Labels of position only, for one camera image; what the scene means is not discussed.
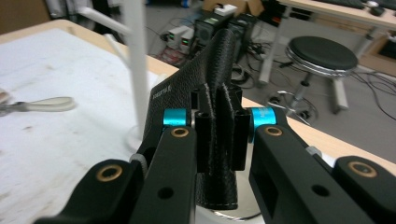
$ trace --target floor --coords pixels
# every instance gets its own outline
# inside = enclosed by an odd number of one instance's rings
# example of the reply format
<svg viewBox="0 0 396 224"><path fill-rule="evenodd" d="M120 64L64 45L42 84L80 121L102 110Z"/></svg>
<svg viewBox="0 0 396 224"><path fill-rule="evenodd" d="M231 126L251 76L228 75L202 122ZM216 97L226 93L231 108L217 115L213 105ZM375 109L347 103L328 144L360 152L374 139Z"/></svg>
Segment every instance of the floor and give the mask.
<svg viewBox="0 0 396 224"><path fill-rule="evenodd" d="M148 36L148 54L158 55L165 47L165 42L160 39L161 34L179 25L191 26L191 22L199 18L201 1L193 1L190 8L180 7L177 1L174 3L156 3L155 1L146 6L146 23ZM252 36L258 37L260 32L264 39L274 36L276 28L266 24L256 25ZM287 62L284 51L280 48L276 59L279 62ZM294 91L299 82L304 78L305 72L293 67L278 68L275 63L271 81L262 85L258 81L261 61L252 57L244 57L239 62L253 77L243 87L244 96L259 104L265 104L271 93L279 90ZM345 79L346 95L349 109L334 114L332 102L334 100L330 80L323 77L313 77L311 87L305 98L315 105L318 118L312 122L312 126L322 132L342 139L349 144L360 147L386 160L396 162L396 82L393 77L368 76L367 70L359 68L358 74ZM364 83L371 81L374 86ZM375 99L387 116L378 107Z"/></svg>

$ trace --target scissors handle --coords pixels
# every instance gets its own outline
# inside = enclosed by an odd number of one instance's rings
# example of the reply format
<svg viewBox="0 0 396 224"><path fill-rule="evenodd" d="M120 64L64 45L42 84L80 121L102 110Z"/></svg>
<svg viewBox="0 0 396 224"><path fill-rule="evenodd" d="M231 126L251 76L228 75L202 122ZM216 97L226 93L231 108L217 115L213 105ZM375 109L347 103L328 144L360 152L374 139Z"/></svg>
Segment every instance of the scissors handle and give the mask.
<svg viewBox="0 0 396 224"><path fill-rule="evenodd" d="M0 105L0 116L13 111L61 112L73 109L75 106L72 97L55 97L29 103L17 102L14 105Z"/></svg>

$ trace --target desk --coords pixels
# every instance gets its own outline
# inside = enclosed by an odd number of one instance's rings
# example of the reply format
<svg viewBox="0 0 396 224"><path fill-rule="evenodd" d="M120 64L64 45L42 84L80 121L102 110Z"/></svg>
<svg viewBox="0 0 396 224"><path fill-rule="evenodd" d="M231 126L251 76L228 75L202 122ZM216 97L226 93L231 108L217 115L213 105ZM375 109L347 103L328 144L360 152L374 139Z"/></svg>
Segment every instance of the desk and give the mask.
<svg viewBox="0 0 396 224"><path fill-rule="evenodd" d="M112 52L112 48L107 44L106 40L101 36L98 35L90 30L87 30L83 27L80 27L78 25L75 25L74 23L70 22L70 21L51 21L48 23L44 23L35 27L31 27L31 28L27 28L27 29L23 29L20 30L18 32L13 32L7 35L0 35L0 44L3 43L7 43L9 41L21 38L21 37L25 37L28 35L32 35L32 34L37 34L37 33L41 33L53 28L58 28L58 29L62 29L72 35L77 36L78 38L84 39L92 44L94 44L95 46L101 48L101 49L105 49L108 50L110 52ZM176 68L172 67L170 65L167 65L165 63L162 63L160 61L157 61L153 58L148 57L148 70L156 73L156 74L168 74L171 75L173 73L176 72ZM249 101L248 99L243 99L242 102L243 106L245 107L249 107L249 106L259 106L258 104L255 104L254 102ZM323 151L324 153L328 154L331 157L334 158L338 158L338 157L342 157L342 156L348 156L348 155L357 155L357 156L361 156L364 158L367 158L368 160L371 161L375 161L379 164L381 164L382 166L384 166L386 169L388 169L389 171L391 171L393 174L396 175L396 164L386 161L382 158L377 157L376 155L373 155L371 153L365 152L360 148L354 147L350 144L347 144L339 139L336 139L332 136L327 135L326 133L322 133L318 130L315 130L311 127L308 127L306 125L303 125L302 123L295 121L293 119L289 119L289 124L291 126L291 128L297 132L297 134L299 134L309 145L312 146L316 146L318 149L320 149L321 151ZM69 144L70 141L68 141L69 139L65 139L64 141L66 142L66 144ZM72 144L74 145L70 145L70 147L75 147L75 146L84 146L84 143L86 144L86 142L84 142L84 139L77 139L79 141L73 141ZM45 149L46 147L46 143L43 142L43 149ZM115 148L115 153L116 155L121 154L120 152L116 152L118 149ZM128 151L125 151L124 148L121 150L124 151L124 154L128 154ZM23 159L23 164L26 167L24 167L25 169L29 169L29 166L34 163L34 164L39 164L39 162L37 161L32 161L35 160L36 158L24 158ZM71 166L86 166L86 164L74 164L72 163ZM2 174L0 175L1 178L5 178L4 177L4 173L9 173L15 169L14 166L10 165L10 166L5 166L4 169L6 169L5 171L3 170ZM42 217L42 216L50 216L50 215L55 215L56 212L58 212L56 209L53 208L53 206L57 205L57 209L61 209L64 206L65 201L67 200L67 198L70 195L70 190L77 184L77 182L79 181L80 177L71 177L71 176L66 176L67 178L64 178L64 173L60 172L58 174L58 182L57 183L53 183L54 188L57 188L56 185L66 185L69 187L68 191L61 191L62 195L59 194L59 190L57 191L58 193L58 197L61 197L62 199L57 199L57 201L55 201L53 199L54 202L50 202L48 204L35 204L35 210L37 210L37 207L39 207L37 212L31 212L28 209L32 208L32 207L26 207L25 203L34 203L34 202L38 202L40 198L48 198L51 197L51 193L53 195L53 190L51 189L43 189L39 194L37 195L31 195L29 194L29 188L26 188L25 191L25 197L13 197L12 195L7 195L2 194L3 193L3 188L4 186L0 185L0 200L2 200L2 202L5 201L5 199L7 198L7 200L10 202L12 201L12 209L17 210L20 209L21 210L21 217L25 217L25 220L35 220L37 217ZM38 185L39 183L23 183L26 186L34 186L34 185ZM0 203L0 220L4 217L7 216L7 214L10 212L8 211L8 209L10 209L9 207L4 207L2 208L2 204ZM26 221L21 221L18 218L20 217L15 217L16 219L14 220L13 223L26 223Z"/></svg>
<svg viewBox="0 0 396 224"><path fill-rule="evenodd" d="M282 22L278 27L274 44L271 47L268 56L265 58L264 63L262 64L262 70L259 77L259 80L262 83L269 82L272 63L278 45L277 41L282 36L282 32L285 28L285 22L287 22L287 19L290 16L292 7L305 9L318 14L327 14L327 15L335 16L340 19L357 21L372 25L373 29L369 32L369 34L367 34L367 36L363 37L361 42L358 44L358 46L353 49L354 53L357 55L358 58L363 54L363 52L372 42L373 39L372 36L377 31L378 29L377 27L396 30L396 17L393 16L394 11L389 9L386 9L385 13L381 17L376 17L368 12L368 8L356 9L350 7L340 7L340 6L321 3L313 0L279 0L279 3L286 6L287 8L285 13L283 14ZM341 78L334 79L333 84L336 93L338 107L340 109L347 109L347 98L345 95L343 79Z"/></svg>

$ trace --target round stool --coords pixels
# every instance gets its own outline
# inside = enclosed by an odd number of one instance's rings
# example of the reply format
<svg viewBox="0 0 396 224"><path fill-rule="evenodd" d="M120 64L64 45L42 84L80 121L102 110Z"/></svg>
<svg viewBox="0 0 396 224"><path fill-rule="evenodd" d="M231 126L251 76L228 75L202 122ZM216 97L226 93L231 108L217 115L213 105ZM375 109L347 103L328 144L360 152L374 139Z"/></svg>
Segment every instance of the round stool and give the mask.
<svg viewBox="0 0 396 224"><path fill-rule="evenodd" d="M319 75L329 78L346 77L358 65L358 59L345 46L316 36L293 38L286 47L286 55L292 63L300 65L308 74L301 81L295 93L278 91L276 93L277 96L270 96L267 104L283 108L287 111L288 115L293 114L302 122L309 125L307 120L312 116L312 113L318 116L315 107L304 98L312 76ZM287 98L289 99L286 104L281 105L281 99ZM305 102L309 109L298 111L296 108L300 102Z"/></svg>

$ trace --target gray floor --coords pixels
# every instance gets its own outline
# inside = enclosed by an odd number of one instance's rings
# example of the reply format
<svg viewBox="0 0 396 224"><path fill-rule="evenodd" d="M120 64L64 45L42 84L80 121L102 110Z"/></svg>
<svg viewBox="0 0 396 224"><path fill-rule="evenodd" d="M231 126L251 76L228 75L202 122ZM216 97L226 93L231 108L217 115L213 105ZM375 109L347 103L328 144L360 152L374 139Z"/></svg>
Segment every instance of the gray floor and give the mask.
<svg viewBox="0 0 396 224"><path fill-rule="evenodd" d="M194 2L191 8L182 8L178 4L147 6L148 54L158 54L164 48L165 43L158 35L180 24L190 25L189 20L197 19L200 4L199 1ZM276 58L281 62L288 60L284 57L283 49L279 50ZM250 63L256 69L261 66L261 62L253 59L250 59ZM246 58L242 59L240 64L248 69ZM254 88L244 90L244 96L254 102L264 104L271 92L294 91L300 80L304 78L305 73L291 68L279 69L274 66L271 83L268 85L261 85L257 81L258 72L252 71L252 75L256 80L255 83L246 85L253 84ZM396 162L396 120L389 118L378 108L374 94L366 84L360 83L354 77L349 77L345 80L345 87L349 109L334 115L332 112L334 99L330 80L323 77L313 78L311 87L305 96L318 110L318 119L312 126L386 160ZM383 109L396 117L395 81L393 80L393 90L387 89L382 84L377 84L377 87L393 93L392 95L376 91Z"/></svg>

